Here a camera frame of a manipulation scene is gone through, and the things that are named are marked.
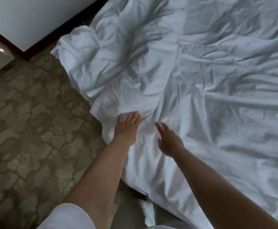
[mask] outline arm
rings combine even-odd
[[[114,139],[63,201],[75,204],[87,212],[97,229],[105,229],[107,226],[124,159],[129,147],[136,142],[140,122],[138,112],[130,113],[124,122],[122,115],[119,116]]]
[[[184,148],[169,127],[156,123],[160,150],[172,157],[185,176],[198,204],[215,229],[278,229],[278,221],[228,183],[214,169]]]

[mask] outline patterned carpet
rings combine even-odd
[[[39,225],[106,146],[54,45],[0,71],[0,228]]]

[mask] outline finger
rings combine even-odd
[[[135,123],[136,119],[138,118],[138,115],[139,115],[139,112],[135,111],[129,122],[132,123],[132,124]]]
[[[158,131],[159,131],[159,133],[160,133],[160,135],[161,135],[161,137],[163,136],[163,134],[164,134],[164,129],[162,128],[162,126],[159,124],[159,123],[155,123],[155,125],[156,125],[156,128],[158,129]]]
[[[122,117],[123,117],[123,114],[120,114],[120,115],[119,115],[119,118],[118,118],[118,123],[121,123],[121,122],[122,122]]]
[[[132,118],[133,114],[134,114],[134,112],[129,113],[125,121],[129,122],[130,119]]]
[[[166,132],[170,131],[170,128],[165,123],[161,122],[161,125],[162,125],[164,131],[166,131]]]
[[[138,114],[138,117],[136,119],[135,124],[138,124],[138,125],[141,124],[141,115],[140,115],[140,113]]]

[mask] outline white bed sheet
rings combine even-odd
[[[278,0],[109,0],[52,51],[109,143],[144,117],[122,178],[198,229],[212,228],[154,122],[278,219]]]

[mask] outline wrinkled sheet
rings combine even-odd
[[[53,49],[109,143],[142,122],[122,179],[199,229],[212,228],[154,122],[278,219],[278,0],[109,0]]]

